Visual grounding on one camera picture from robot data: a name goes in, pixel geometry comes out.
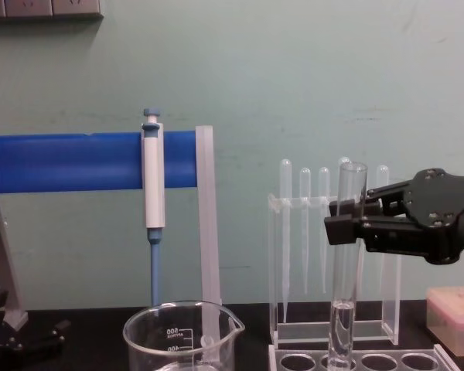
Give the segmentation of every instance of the blue horizontal rod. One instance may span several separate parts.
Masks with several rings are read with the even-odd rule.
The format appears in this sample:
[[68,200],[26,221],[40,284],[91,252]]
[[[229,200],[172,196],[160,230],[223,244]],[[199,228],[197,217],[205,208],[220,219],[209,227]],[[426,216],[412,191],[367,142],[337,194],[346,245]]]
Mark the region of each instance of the blue horizontal rod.
[[[167,131],[165,187],[196,187],[196,132]],[[0,136],[0,193],[141,189],[139,133]]]

